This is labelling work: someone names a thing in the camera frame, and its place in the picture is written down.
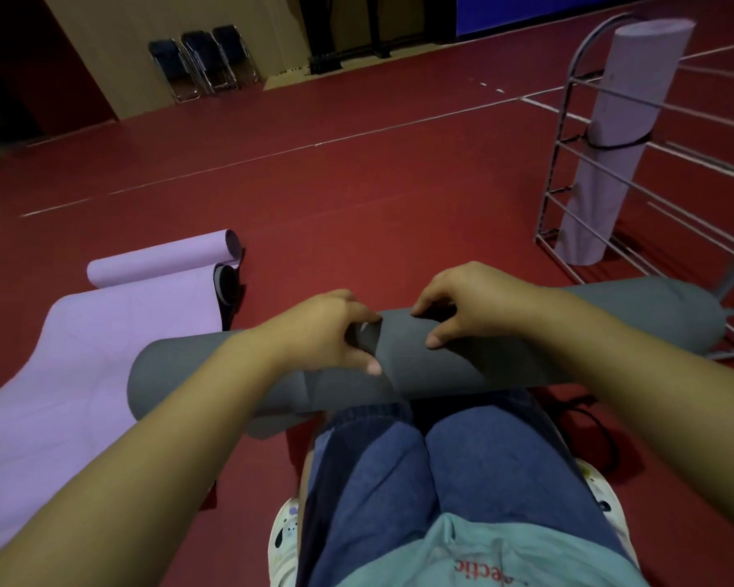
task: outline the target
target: folding chair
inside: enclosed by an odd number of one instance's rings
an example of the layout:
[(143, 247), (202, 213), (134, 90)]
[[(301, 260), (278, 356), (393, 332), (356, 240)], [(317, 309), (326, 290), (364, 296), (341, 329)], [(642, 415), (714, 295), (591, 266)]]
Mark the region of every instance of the folding chair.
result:
[(256, 83), (258, 72), (236, 27), (231, 24), (218, 26), (212, 29), (212, 36), (217, 42), (217, 47), (220, 48), (226, 66), (232, 75), (235, 74), (235, 81), (240, 84)]
[(182, 46), (201, 79), (206, 92), (235, 88), (236, 78), (221, 57), (220, 48), (212, 35), (203, 30), (193, 30), (181, 37)]
[(192, 101), (201, 96), (196, 79), (174, 39), (150, 41), (147, 45), (155, 65), (166, 78), (171, 95), (178, 103)]

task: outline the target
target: white shoe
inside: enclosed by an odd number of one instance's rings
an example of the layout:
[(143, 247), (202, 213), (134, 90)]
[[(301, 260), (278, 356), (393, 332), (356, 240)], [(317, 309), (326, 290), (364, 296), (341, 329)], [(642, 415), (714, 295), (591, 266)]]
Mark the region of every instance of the white shoe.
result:
[(607, 520), (615, 529), (617, 537), (620, 539), (620, 543), (622, 543), (622, 547), (626, 549), (626, 552), (638, 568), (639, 559), (636, 558), (636, 551), (633, 549), (631, 537), (628, 534), (626, 514), (623, 513), (620, 500), (617, 498), (615, 491), (612, 490), (607, 479), (596, 468), (581, 459), (577, 459), (576, 463), (579, 466), (579, 471), (581, 471), (581, 474), (587, 480), (590, 492), (593, 493)]
[(267, 547), (270, 587), (294, 587), (296, 583), (298, 516), (299, 501), (288, 499), (274, 518)]

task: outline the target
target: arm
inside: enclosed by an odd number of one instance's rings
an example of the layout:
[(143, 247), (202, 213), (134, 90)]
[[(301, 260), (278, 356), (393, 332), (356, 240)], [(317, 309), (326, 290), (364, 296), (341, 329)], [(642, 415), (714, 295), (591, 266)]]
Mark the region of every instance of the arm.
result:
[(292, 370), (380, 374), (345, 344), (380, 315), (346, 290), (229, 338), (85, 467), (0, 552), (0, 585), (156, 585), (268, 388)]
[(441, 272), (414, 314), (453, 300), (427, 338), (515, 333), (536, 342), (734, 523), (734, 370), (641, 332), (569, 293), (482, 264)]

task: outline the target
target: yoga mat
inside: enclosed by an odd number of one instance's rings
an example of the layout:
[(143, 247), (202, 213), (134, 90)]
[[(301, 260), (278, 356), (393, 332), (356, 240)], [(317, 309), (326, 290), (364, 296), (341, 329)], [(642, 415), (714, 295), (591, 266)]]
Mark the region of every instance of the yoga mat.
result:
[[(663, 102), (695, 23), (684, 18), (651, 20), (615, 31), (604, 77), (599, 84), (626, 95)], [(650, 133), (658, 108), (599, 92), (587, 135), (592, 145), (629, 145)], [(646, 142), (626, 148), (583, 153), (632, 180)], [(615, 228), (628, 186), (581, 160), (571, 189), (568, 210), (603, 238)], [(572, 216), (564, 214), (555, 253), (572, 265), (592, 265), (604, 258), (606, 245)]]
[(239, 257), (222, 231), (97, 260), (88, 272), (105, 287), (51, 307), (35, 351), (0, 388), (0, 548), (135, 423), (127, 378), (147, 344), (230, 327), (217, 295), (233, 300), (239, 283), (217, 262)]
[[(669, 278), (633, 278), (566, 288), (647, 333), (704, 353), (725, 329), (723, 309), (698, 286)], [(248, 432), (269, 437), (318, 410), (439, 395), (567, 383), (571, 378), (537, 346), (520, 338), (463, 338), (431, 351), (424, 339), (437, 321), (410, 309), (382, 311), (380, 324), (355, 329), (355, 343), (375, 355), (383, 375), (326, 369), (283, 377), (261, 401)], [(137, 356), (128, 404), (141, 419), (237, 332), (160, 340)]]

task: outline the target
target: person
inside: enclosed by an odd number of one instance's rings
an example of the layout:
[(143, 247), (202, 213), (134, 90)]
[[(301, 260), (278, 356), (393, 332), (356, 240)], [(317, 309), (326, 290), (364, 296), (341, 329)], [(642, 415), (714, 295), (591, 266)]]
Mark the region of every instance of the person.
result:
[[(427, 347), (535, 342), (734, 523), (734, 369), (478, 263), (435, 276), (412, 313), (441, 302), (456, 314)], [(379, 319), (335, 290), (230, 338), (5, 546), (0, 585), (157, 585), (269, 386), (295, 370), (380, 374), (344, 340)], [(565, 451), (510, 401), (427, 404), (420, 426), (407, 404), (334, 415), (301, 487), (296, 583), (643, 585)]]

